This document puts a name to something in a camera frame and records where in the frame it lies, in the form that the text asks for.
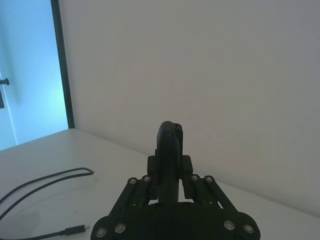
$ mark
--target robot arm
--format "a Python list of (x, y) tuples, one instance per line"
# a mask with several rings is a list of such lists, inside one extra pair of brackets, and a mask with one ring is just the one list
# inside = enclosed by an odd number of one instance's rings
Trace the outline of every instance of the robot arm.
[[(147, 175), (127, 181), (110, 214), (94, 225), (91, 240), (259, 240), (252, 217), (237, 211), (212, 176), (193, 174), (191, 158), (182, 152), (181, 125), (163, 122)], [(179, 180), (193, 202), (178, 202)]]

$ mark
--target table surface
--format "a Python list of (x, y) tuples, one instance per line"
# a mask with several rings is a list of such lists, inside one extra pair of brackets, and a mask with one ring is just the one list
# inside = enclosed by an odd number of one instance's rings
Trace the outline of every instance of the table surface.
[[(87, 167), (95, 171), (94, 175), (57, 183), (26, 198), (0, 223), (0, 237), (10, 239), (34, 237), (76, 225), (93, 227), (98, 219), (109, 214), (128, 178), (141, 178), (147, 172), (146, 155), (77, 129), (0, 151), (0, 164), (1, 196), (22, 183), (63, 170)], [(0, 211), (45, 182), (20, 190), (0, 206)], [(319, 218), (219, 185), (239, 211), (256, 220), (262, 240), (318, 238)], [(179, 197), (183, 200), (182, 191)], [(59, 238), (88, 240), (90, 233)]]

